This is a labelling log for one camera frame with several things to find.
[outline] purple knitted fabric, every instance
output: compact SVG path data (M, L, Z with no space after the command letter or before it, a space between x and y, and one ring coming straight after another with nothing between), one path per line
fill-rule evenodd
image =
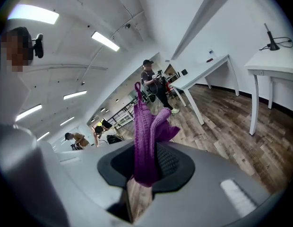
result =
M155 142L171 140L180 130L171 127L167 118L171 110L163 108L158 115L152 115L148 106L142 102L140 83L135 83L138 103L134 105L135 126L135 181L143 186L152 186L157 179L155 166Z

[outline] fluorescent light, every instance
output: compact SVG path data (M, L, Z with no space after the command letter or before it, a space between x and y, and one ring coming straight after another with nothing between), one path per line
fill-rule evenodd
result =
M69 122L69 121L70 121L70 120L72 120L72 119L74 119L74 117L72 117L72 118L70 118L70 119L66 120L65 122L62 122L60 125L62 126L63 124L65 124L65 123Z
M45 136L48 135L48 134L50 134L50 132L46 132L44 135L42 135L41 137L39 137L39 138L37 139L37 141L41 140L43 137L45 137Z
M119 50L119 46L115 45L111 40L107 39L106 37L104 37L98 32L95 32L94 34L92 34L92 39L95 39L99 41L100 43L103 43L104 45L110 47L114 51Z
M31 113L33 113L33 112L35 112L35 111L37 111L37 110L39 110L41 108L42 108L42 105L41 104L39 104L39 105L37 105L37 106L35 106L33 108L30 108L30 109L24 111L23 113L21 113L19 116L17 116L16 119L15 119L15 121L18 121L18 120L26 117L27 115L29 115L29 114L31 114Z
M79 92L79 93L73 93L73 94L65 95L63 97L63 100L68 99L68 98L71 98L71 97L74 97L74 96L83 95L83 94L86 94L86 91L82 91L82 92Z
M9 14L8 19L24 18L55 24L59 14L32 5L18 4Z

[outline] white table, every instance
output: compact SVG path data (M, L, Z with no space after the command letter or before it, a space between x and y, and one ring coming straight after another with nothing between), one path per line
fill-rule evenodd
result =
M197 64L194 67L189 67L189 68L187 68L188 74L186 74L185 76L181 76L176 81L171 83L171 86L174 88L175 92L177 93L178 97L182 101L183 105L186 107L186 104L177 89L184 91L184 93L185 93L186 97L188 98L190 104L192 105L192 107L195 111L195 114L197 115L198 120L201 125L204 124L204 122L203 122L202 116L200 114L200 111L199 111L196 103L194 102L192 95L189 92L189 89L193 85L195 85L196 82L201 78L205 78L205 80L207 81L208 87L212 88L212 86L210 85L210 83L207 80L207 76L209 74L211 74L213 71L215 71L217 68L222 66L225 62L227 62L228 69L230 70L231 77L233 79L236 96L239 96L238 82L237 82L235 71L233 69L233 65L229 59L229 55L220 56L210 62L204 62L201 64Z
M293 87L293 48L280 50L258 51L245 65L249 74L253 75L255 88L252 92L252 113L250 123L250 134L256 131L256 124L259 110L259 88L257 76L269 77L269 101L268 107L271 109L273 103L273 82L281 82L289 87Z

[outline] wood plank flooring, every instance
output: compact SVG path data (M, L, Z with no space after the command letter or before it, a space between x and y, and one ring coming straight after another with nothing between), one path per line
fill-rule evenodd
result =
M251 99L236 96L220 89L193 86L190 89L204 125L198 119L182 94L187 106L178 97L169 103L180 109L170 117L170 124L180 127L173 141L190 147L207 150L230 160L261 183L270 193L284 189L293 173L293 119L267 105L259 104L259 118L254 136L249 135ZM156 99L149 103L153 114L162 109ZM121 128L127 139L134 137L134 122ZM131 180L128 183L132 214L136 220L151 203L151 189Z

